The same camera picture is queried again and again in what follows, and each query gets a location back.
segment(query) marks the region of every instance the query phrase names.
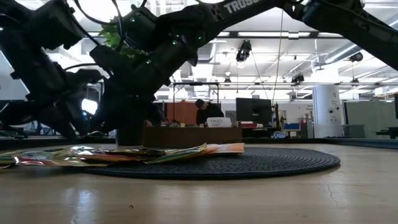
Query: table surface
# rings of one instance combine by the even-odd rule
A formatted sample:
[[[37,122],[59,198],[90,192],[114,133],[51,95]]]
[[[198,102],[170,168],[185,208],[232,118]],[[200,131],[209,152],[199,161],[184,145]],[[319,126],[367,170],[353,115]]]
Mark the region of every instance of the table surface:
[[[0,170],[1,223],[398,223],[398,151],[322,144],[341,167],[255,180],[141,180]]]

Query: robotic arm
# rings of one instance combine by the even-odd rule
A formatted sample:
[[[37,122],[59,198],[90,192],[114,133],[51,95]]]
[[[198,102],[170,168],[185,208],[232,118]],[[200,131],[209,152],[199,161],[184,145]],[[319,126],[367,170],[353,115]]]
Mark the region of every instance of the robotic arm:
[[[81,109],[77,108],[80,106],[77,93],[83,85],[97,82],[101,77],[87,70],[79,71],[85,76],[67,73],[42,51],[42,48],[55,49],[62,44],[69,48],[81,40],[84,32],[73,18],[72,9],[66,0],[51,0],[36,11],[24,9],[11,0],[1,1],[10,6],[3,14],[17,21],[16,25],[13,23],[11,28],[0,32],[1,50],[15,70],[13,78],[20,78],[30,94],[24,107],[4,108],[0,112],[0,121],[23,123],[26,111],[31,118],[44,119],[52,108],[60,116],[47,124],[57,127],[57,131],[69,138],[73,137],[67,126],[72,123],[75,128],[79,127],[77,120]],[[148,54],[131,60],[103,45],[90,52],[98,66],[111,72],[110,78],[104,78],[105,91],[91,123],[104,133],[126,123],[142,126],[147,104],[155,100],[154,93],[162,85],[170,84],[169,78],[183,63],[197,64],[198,48],[229,26],[274,7],[320,32],[346,37],[398,70],[398,62],[394,60],[394,54],[398,52],[398,31],[364,11],[360,0],[312,0],[306,5],[302,2],[227,0],[188,6],[160,17],[144,7],[133,5],[132,11],[121,18],[125,44]]]
[[[160,16],[160,26],[191,36],[190,43],[201,47],[221,31],[274,7],[291,18],[320,32],[340,34],[398,70],[398,31],[363,9],[360,0],[227,0],[217,4],[201,3],[179,12]]]

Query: white text on robot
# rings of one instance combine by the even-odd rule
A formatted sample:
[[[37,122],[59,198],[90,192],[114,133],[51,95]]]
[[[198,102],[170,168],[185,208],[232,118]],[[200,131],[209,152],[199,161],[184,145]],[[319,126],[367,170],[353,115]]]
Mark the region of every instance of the white text on robot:
[[[241,9],[244,9],[247,6],[251,6],[261,0],[235,0],[226,4],[224,7],[228,10],[229,13],[234,13]]]

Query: computer monitor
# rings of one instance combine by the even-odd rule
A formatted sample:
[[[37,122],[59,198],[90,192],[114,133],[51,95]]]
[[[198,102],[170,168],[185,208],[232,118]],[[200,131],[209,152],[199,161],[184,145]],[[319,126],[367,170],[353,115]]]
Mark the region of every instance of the computer monitor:
[[[253,121],[266,126],[272,125],[271,100],[237,98],[236,120]]]

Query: orange wall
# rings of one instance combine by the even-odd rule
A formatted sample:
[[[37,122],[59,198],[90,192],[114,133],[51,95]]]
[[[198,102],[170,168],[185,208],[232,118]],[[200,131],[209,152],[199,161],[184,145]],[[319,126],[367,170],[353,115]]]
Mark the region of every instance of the orange wall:
[[[173,120],[173,103],[167,103],[167,119]],[[184,124],[197,123],[197,110],[195,103],[181,101],[175,103],[175,119]]]

